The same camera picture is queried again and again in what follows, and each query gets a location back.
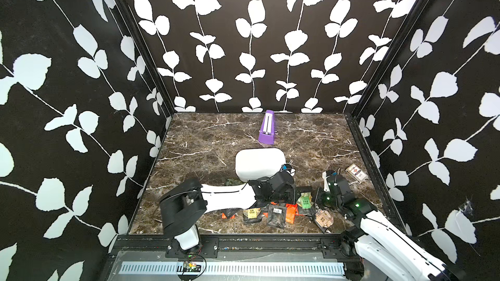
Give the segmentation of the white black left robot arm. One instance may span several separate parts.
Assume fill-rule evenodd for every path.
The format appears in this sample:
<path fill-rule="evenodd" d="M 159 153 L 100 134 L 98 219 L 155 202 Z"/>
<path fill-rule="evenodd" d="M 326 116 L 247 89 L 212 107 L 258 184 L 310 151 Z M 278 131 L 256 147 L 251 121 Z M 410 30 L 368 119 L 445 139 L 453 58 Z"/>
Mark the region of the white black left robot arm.
<path fill-rule="evenodd" d="M 199 245 L 196 222 L 206 213 L 227 209 L 264 208 L 268 204 L 293 204 L 297 200 L 295 170 L 288 164 L 271 177 L 239 186 L 209 186 L 190 178 L 159 200 L 163 235 L 177 240 L 184 251 Z"/>

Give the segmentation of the brown label tea bag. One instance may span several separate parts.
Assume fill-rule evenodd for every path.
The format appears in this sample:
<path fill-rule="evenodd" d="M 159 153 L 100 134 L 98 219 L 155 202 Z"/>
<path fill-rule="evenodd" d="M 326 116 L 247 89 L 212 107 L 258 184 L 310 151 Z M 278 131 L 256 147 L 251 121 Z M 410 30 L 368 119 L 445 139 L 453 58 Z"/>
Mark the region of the brown label tea bag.
<path fill-rule="evenodd" d="M 319 209 L 315 213 L 314 220 L 315 220 L 316 225 L 321 230 L 327 230 L 334 223 L 333 216 L 330 214 L 330 212 L 328 212 L 327 210 L 324 210 L 324 209 Z"/>

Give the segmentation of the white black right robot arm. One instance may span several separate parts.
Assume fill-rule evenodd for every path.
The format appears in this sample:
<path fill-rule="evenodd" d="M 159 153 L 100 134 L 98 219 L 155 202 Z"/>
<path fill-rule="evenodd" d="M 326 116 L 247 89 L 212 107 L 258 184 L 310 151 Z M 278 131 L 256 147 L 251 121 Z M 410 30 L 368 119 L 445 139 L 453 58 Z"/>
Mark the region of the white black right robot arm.
<path fill-rule="evenodd" d="M 377 207 L 358 198 L 348 180 L 327 170 L 320 205 L 354 224 L 341 236 L 347 257 L 367 260 L 391 280 L 464 280 L 466 273 L 445 264 L 393 225 Z"/>

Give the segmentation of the green label tea bag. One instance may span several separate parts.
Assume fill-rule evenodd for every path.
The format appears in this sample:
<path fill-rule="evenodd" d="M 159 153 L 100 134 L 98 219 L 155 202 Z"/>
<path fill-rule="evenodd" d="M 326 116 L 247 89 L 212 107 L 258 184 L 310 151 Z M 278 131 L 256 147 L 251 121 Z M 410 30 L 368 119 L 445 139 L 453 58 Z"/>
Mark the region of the green label tea bag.
<path fill-rule="evenodd" d="M 302 209 L 311 209 L 312 206 L 312 196 L 311 193 L 302 193 L 296 204 Z"/>

